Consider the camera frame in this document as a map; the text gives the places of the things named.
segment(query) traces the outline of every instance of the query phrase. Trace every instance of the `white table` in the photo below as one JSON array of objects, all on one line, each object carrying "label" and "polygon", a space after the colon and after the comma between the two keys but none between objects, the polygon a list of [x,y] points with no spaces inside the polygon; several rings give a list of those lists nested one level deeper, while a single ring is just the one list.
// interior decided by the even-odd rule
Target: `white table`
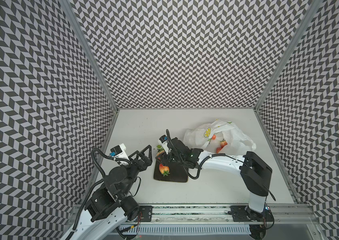
[{"label": "white table", "polygon": [[[147,145],[156,155],[157,140],[169,129],[171,137],[182,140],[186,129],[193,129],[217,118],[233,121],[257,145],[254,151],[273,170],[267,203],[293,204],[292,197],[278,168],[267,140],[255,117],[253,109],[133,109],[120,110],[107,151],[121,143],[127,147],[127,154],[141,151]],[[104,159],[101,167],[106,174],[117,163]],[[153,179],[155,163],[139,173],[141,186],[134,199],[139,204],[229,204],[248,203],[249,191],[239,175],[218,170],[202,169],[197,180],[187,183],[163,182]],[[138,183],[132,186],[134,194]]]}]

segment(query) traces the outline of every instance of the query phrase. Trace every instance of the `black mounting plate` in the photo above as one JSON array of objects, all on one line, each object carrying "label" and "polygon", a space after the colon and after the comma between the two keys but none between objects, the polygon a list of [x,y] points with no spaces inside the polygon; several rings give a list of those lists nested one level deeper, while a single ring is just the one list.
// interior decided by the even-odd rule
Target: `black mounting plate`
[{"label": "black mounting plate", "polygon": [[141,212],[141,219],[140,222],[150,222],[152,218],[152,206],[140,206],[138,216],[140,216]]},{"label": "black mounting plate", "polygon": [[[234,222],[252,222],[251,220],[247,218],[247,212],[245,210],[246,206],[247,205],[231,206],[231,215],[232,215]],[[273,222],[274,217],[272,216],[270,211],[263,210],[262,215],[266,216],[267,222]]]}]

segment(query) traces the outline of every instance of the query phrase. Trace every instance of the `patterned wall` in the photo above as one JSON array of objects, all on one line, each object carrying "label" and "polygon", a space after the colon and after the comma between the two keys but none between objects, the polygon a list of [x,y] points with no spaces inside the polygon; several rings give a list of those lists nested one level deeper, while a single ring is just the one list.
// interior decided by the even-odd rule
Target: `patterned wall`
[{"label": "patterned wall", "polygon": [[253,107],[311,0],[71,0],[120,108]]},{"label": "patterned wall", "polygon": [[321,5],[261,115],[302,201],[339,239],[339,0]]},{"label": "patterned wall", "polygon": [[0,1],[0,239],[57,239],[112,114],[57,1]]}]

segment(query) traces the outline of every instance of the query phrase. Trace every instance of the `white plastic bag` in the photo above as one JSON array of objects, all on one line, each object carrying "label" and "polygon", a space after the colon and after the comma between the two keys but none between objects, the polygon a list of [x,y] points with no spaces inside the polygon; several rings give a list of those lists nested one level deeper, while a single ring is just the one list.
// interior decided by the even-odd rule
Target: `white plastic bag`
[{"label": "white plastic bag", "polygon": [[217,119],[211,124],[203,124],[194,130],[187,129],[183,143],[189,148],[201,148],[209,152],[216,152],[216,148],[220,147],[222,138],[227,141],[228,145],[224,146],[220,153],[244,155],[247,151],[256,149],[256,144],[236,124],[222,119]]}]

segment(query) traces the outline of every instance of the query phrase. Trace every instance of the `black and white patterned backdrop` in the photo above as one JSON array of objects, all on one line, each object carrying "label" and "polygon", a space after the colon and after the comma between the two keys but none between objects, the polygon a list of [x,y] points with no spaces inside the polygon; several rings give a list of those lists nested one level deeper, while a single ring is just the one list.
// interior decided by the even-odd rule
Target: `black and white patterned backdrop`
[{"label": "black and white patterned backdrop", "polygon": [[261,116],[302,201],[339,239],[339,0],[321,5]]},{"label": "black and white patterned backdrop", "polygon": [[253,107],[311,0],[71,0],[120,108]]},{"label": "black and white patterned backdrop", "polygon": [[60,236],[112,115],[57,1],[0,0],[0,239]]}]

